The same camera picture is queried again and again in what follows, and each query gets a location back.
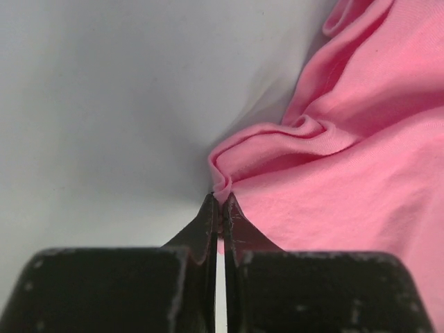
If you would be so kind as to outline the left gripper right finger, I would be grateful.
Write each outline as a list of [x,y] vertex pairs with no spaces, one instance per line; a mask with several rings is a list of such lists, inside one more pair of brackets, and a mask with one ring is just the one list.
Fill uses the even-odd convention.
[[229,332],[432,332],[409,271],[381,252],[289,252],[223,206]]

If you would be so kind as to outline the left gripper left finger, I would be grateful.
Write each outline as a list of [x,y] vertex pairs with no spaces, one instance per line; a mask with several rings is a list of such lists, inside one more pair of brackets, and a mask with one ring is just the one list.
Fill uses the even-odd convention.
[[163,246],[48,248],[22,269],[2,332],[213,332],[219,206]]

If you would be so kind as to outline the pink t shirt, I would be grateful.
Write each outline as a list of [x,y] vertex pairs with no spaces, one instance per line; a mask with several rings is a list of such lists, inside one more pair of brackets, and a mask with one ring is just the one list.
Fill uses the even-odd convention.
[[279,124],[209,155],[214,195],[285,250],[377,250],[443,331],[443,2],[339,1]]

